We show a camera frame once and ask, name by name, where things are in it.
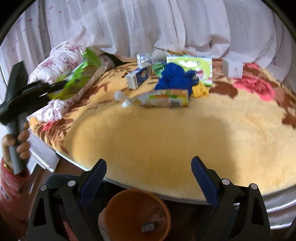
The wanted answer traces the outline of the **red knitted sleeve forearm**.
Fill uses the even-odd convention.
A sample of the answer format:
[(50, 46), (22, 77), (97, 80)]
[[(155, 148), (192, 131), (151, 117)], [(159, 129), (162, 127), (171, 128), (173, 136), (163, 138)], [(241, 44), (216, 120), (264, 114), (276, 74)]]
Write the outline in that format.
[(1, 240), (25, 236), (30, 209), (30, 173), (14, 175), (1, 161)]

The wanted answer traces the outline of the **person's left hand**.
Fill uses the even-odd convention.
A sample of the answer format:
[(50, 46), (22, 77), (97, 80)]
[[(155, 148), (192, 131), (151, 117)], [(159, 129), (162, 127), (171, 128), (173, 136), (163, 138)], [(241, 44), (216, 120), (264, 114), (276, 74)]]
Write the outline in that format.
[(9, 147), (16, 147), (16, 154), (20, 158), (20, 160), (27, 164), (28, 159), (30, 157), (30, 143), (28, 142), (29, 138), (29, 124), (27, 121), (23, 124), (23, 131), (19, 134), (17, 138), (14, 138), (10, 134), (6, 134), (1, 140), (1, 147), (3, 151), (3, 164), (4, 166), (13, 173), (14, 166), (13, 166), (13, 159), (11, 157)]

